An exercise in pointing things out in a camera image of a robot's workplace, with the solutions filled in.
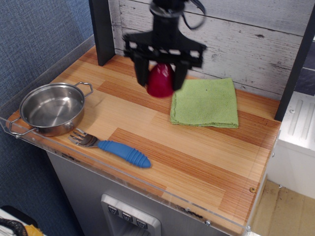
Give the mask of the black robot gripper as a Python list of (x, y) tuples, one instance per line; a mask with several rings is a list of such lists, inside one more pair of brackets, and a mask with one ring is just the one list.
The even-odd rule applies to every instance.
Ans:
[(174, 91), (182, 87), (189, 68), (202, 66), (206, 46), (185, 37), (178, 25), (178, 16), (170, 18), (154, 14), (151, 31), (123, 36), (124, 54), (134, 60), (137, 81), (141, 86), (147, 83), (150, 60), (175, 64)]

